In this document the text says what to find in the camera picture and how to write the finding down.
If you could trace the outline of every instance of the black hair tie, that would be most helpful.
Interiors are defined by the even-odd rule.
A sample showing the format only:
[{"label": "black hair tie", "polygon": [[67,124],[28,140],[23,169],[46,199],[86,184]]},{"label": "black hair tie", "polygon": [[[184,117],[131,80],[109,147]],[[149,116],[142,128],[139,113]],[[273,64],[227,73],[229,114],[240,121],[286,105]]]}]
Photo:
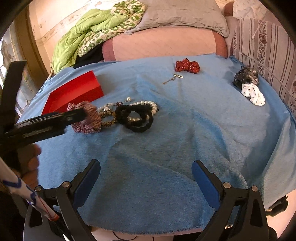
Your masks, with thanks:
[{"label": "black hair tie", "polygon": [[[133,132],[144,132],[148,130],[153,122],[153,116],[151,113],[151,106],[149,104],[141,105],[120,105],[116,108],[115,114],[118,123],[124,125],[126,128],[132,130]],[[129,122],[128,116],[129,114],[134,111],[138,113],[141,117],[138,121]],[[149,122],[145,126],[141,126],[146,122],[146,116],[149,116]]]}]

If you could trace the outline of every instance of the gray pillow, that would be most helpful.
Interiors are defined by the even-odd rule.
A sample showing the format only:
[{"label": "gray pillow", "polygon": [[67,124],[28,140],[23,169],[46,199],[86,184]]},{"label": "gray pillow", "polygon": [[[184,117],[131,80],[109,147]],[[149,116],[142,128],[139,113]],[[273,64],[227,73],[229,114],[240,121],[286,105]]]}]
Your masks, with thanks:
[{"label": "gray pillow", "polygon": [[140,0],[146,5],[141,22],[134,32],[164,25],[208,28],[224,37],[229,35],[226,19],[215,0]]}]

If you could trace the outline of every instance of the white polka dot scrunchie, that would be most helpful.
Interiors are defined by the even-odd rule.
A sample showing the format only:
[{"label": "white polka dot scrunchie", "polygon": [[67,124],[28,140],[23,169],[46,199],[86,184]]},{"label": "white polka dot scrunchie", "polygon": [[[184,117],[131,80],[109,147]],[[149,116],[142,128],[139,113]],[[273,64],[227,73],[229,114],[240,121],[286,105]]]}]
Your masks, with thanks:
[{"label": "white polka dot scrunchie", "polygon": [[259,88],[251,84],[242,85],[242,94],[246,97],[250,97],[250,101],[257,106],[263,106],[265,104],[265,98],[260,92]]}]

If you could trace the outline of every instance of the red scrunchie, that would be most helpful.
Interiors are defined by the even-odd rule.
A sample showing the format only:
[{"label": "red scrunchie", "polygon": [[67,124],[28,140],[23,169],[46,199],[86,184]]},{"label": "red scrunchie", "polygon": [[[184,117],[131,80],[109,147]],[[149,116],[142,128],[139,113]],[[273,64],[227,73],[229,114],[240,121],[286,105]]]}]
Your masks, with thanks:
[{"label": "red scrunchie", "polygon": [[186,70],[187,72],[197,74],[200,71],[200,66],[198,62],[192,61],[190,62],[187,58],[183,59],[182,61],[176,62],[175,71],[181,72],[183,70]]},{"label": "red scrunchie", "polygon": [[79,104],[69,103],[67,111],[83,108],[87,113],[85,120],[72,124],[72,128],[75,132],[82,132],[84,134],[96,133],[101,131],[101,116],[96,110],[96,107],[88,101],[82,101]]}]

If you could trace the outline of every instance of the pearl necklace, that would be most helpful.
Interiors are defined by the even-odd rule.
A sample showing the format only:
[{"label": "pearl necklace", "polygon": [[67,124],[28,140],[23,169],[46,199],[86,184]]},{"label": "pearl necklace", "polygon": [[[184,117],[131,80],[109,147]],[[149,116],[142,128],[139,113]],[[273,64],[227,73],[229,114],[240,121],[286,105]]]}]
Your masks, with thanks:
[{"label": "pearl necklace", "polygon": [[[131,97],[127,97],[124,102],[131,102],[132,98]],[[105,112],[105,111],[109,111],[109,110],[112,110],[113,109],[113,106],[118,106],[118,105],[121,105],[122,102],[117,102],[116,104],[110,102],[100,108],[97,109],[97,111],[100,113],[100,112]],[[130,104],[130,105],[134,105],[134,104],[150,104],[150,106],[152,107],[152,110],[151,110],[151,113],[152,113],[152,116],[154,116],[157,112],[157,105],[155,104],[155,102],[153,101],[148,101],[148,100],[142,100],[142,101],[138,101],[138,102],[135,102],[133,104]],[[128,119],[130,121],[139,121],[140,118],[132,118],[132,117],[128,117]]]}]

